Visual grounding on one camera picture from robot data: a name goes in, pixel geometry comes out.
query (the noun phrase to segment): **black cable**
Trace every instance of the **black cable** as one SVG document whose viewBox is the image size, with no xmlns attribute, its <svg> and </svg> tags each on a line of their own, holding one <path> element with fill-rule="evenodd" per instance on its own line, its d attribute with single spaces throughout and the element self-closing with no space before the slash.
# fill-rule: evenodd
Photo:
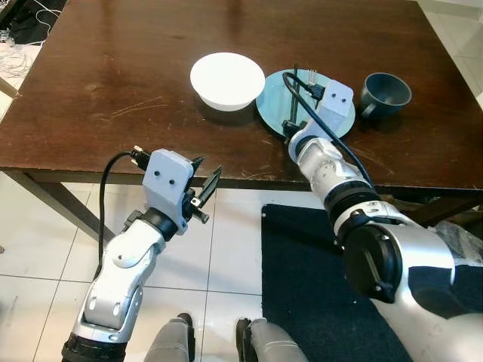
<svg viewBox="0 0 483 362">
<path fill-rule="evenodd" d="M 292 73 L 289 72 L 284 72 L 282 74 L 282 77 L 284 79 L 285 86 L 288 88 L 288 90 L 292 93 L 292 95 L 295 97 L 295 99 L 302 105 L 302 107 L 309 113 L 310 117 L 313 118 L 313 120 L 320 126 L 322 130 L 334 141 L 334 143 L 339 146 L 355 163 L 357 168 L 361 171 L 362 176 L 368 181 L 369 185 L 371 185 L 372 188 L 374 188 L 374 184 L 372 183 L 371 177 L 369 176 L 369 173 L 366 171 L 364 165 L 361 163 L 361 161 L 357 158 L 354 153 L 350 150 L 347 145 L 342 142 L 339 137 L 335 135 L 334 132 L 327 126 L 323 120 L 320 119 L 320 117 L 314 112 L 314 110 L 307 104 L 307 102 L 298 94 L 297 90 L 294 88 L 294 86 L 290 83 L 288 80 L 289 78 L 292 78 L 296 83 L 300 84 L 302 88 L 304 88 L 306 91 L 312 93 L 311 89 L 309 86 L 307 86 L 303 81 L 301 81 L 297 76 L 293 75 Z"/>
<path fill-rule="evenodd" d="M 104 219 L 105 219 L 105 212 L 104 212 L 104 194 L 106 192 L 106 181 L 111 171 L 112 166 L 117 162 L 118 159 L 124 156 L 131 156 L 130 152 L 120 152 L 116 156 L 110 159 L 107 163 L 106 168 L 104 168 L 103 176 L 100 179 L 100 190 L 99 190 L 99 264 L 97 265 L 96 274 L 94 275 L 94 279 L 100 273 L 100 270 L 103 266 L 103 253 L 104 253 Z"/>
</svg>

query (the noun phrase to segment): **black connector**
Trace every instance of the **black connector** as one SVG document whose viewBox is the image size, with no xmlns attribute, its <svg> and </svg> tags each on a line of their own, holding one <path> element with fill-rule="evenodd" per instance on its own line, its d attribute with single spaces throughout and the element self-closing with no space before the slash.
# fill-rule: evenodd
<svg viewBox="0 0 483 362">
<path fill-rule="evenodd" d="M 131 157 L 133 162 L 143 171 L 148 168 L 149 159 L 151 158 L 151 153 L 144 151 L 139 146 L 135 146 L 131 151 Z"/>
<path fill-rule="evenodd" d="M 317 103 L 322 99 L 324 96 L 325 88 L 322 87 L 320 84 L 309 85 L 310 95 L 314 100 L 317 100 Z"/>
</svg>

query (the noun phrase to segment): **robot leg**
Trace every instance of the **robot leg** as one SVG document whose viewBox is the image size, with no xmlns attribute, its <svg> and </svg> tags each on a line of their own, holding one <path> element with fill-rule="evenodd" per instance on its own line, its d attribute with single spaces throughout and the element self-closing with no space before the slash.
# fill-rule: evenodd
<svg viewBox="0 0 483 362">
<path fill-rule="evenodd" d="M 288 333 L 265 318 L 238 321 L 236 339 L 240 362 L 308 362 Z"/>
<path fill-rule="evenodd" d="M 191 317 L 180 314 L 167 322 L 154 339 L 144 362 L 193 362 L 195 337 Z"/>
</svg>

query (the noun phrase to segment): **teal plate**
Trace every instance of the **teal plate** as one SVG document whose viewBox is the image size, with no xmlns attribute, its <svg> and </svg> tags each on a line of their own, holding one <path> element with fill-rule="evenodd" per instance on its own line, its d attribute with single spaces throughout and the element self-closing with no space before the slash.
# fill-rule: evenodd
<svg viewBox="0 0 483 362">
<path fill-rule="evenodd" d="M 286 69 L 269 75 L 265 79 L 265 88 L 263 89 L 262 94 L 259 95 L 257 98 L 258 112 L 262 116 L 263 121 L 268 127 L 270 127 L 281 136 L 284 136 L 284 131 L 281 123 L 285 119 L 290 118 L 291 108 L 291 93 L 288 91 L 287 87 L 285 87 L 281 75 L 283 74 L 283 72 L 293 71 L 293 69 Z M 297 73 L 297 76 L 302 81 L 307 83 L 309 80 L 309 71 L 300 69 Z M 315 83 L 320 84 L 322 87 L 325 87 L 325 85 L 329 81 L 330 79 L 325 75 L 319 73 L 315 74 Z M 300 95 L 312 108 L 315 108 L 315 100 L 311 98 L 306 90 L 301 88 Z M 299 104 L 297 109 L 297 124 L 302 121 L 308 121 L 309 118 L 309 114 Z M 343 137 L 347 132 L 350 131 L 350 129 L 354 125 L 354 120 L 355 107 L 354 103 L 352 103 L 347 118 L 340 124 L 338 129 L 332 131 L 335 132 L 338 137 Z"/>
</svg>

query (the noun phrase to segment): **wooden table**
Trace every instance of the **wooden table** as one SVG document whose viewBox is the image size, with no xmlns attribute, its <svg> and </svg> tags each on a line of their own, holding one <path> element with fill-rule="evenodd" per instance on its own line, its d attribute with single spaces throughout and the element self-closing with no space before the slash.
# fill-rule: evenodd
<svg viewBox="0 0 483 362">
<path fill-rule="evenodd" d="M 0 124 L 0 169 L 93 237 L 97 218 L 60 182 L 99 182 L 133 145 L 205 156 L 198 183 L 222 164 L 220 186 L 308 189 L 253 105 L 223 115 L 195 95 L 191 66 L 217 51 L 266 75 L 316 68 L 355 94 L 372 72 L 398 75 L 412 102 L 356 119 L 347 144 L 380 192 L 444 196 L 418 221 L 481 202 L 481 110 L 417 3 L 399 0 L 70 0 Z M 124 161 L 110 182 L 141 179 Z"/>
</svg>

